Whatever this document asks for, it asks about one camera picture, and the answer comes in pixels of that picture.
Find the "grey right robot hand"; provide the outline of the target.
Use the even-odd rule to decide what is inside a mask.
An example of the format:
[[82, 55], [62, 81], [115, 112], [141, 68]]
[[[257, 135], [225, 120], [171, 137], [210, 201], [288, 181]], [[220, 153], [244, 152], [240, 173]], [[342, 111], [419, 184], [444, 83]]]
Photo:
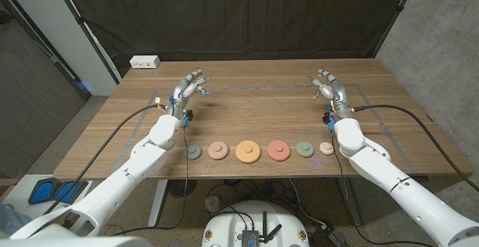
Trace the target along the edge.
[[339, 118], [353, 118], [353, 110], [350, 108], [344, 84], [326, 70], [318, 70], [318, 76], [326, 79], [329, 84], [308, 76], [308, 81], [317, 87], [313, 98], [325, 97], [331, 102], [333, 112]]

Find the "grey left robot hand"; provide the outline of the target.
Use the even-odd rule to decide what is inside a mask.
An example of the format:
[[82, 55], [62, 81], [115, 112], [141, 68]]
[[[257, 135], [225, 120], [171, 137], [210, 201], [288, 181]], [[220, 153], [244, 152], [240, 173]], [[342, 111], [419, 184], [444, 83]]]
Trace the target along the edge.
[[202, 74], [203, 70], [195, 70], [178, 82], [174, 88], [171, 105], [167, 109], [168, 115], [182, 119], [187, 103], [193, 95], [196, 93], [209, 95], [203, 85], [209, 82], [211, 77], [202, 77]]

